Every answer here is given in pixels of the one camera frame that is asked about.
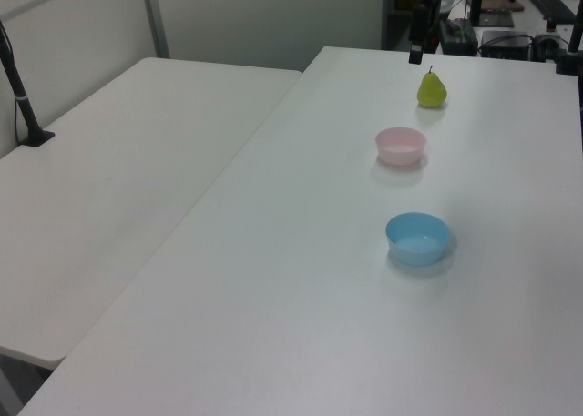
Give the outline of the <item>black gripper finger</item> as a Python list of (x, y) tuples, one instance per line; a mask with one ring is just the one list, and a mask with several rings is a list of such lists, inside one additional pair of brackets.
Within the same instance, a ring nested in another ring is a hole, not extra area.
[(417, 6), (412, 12), (409, 30), (409, 63), (420, 65), (424, 54), (424, 43), (429, 21), (429, 9), (426, 5)]
[(439, 44), (441, 0), (431, 0), (429, 5), (428, 52), (435, 53)]

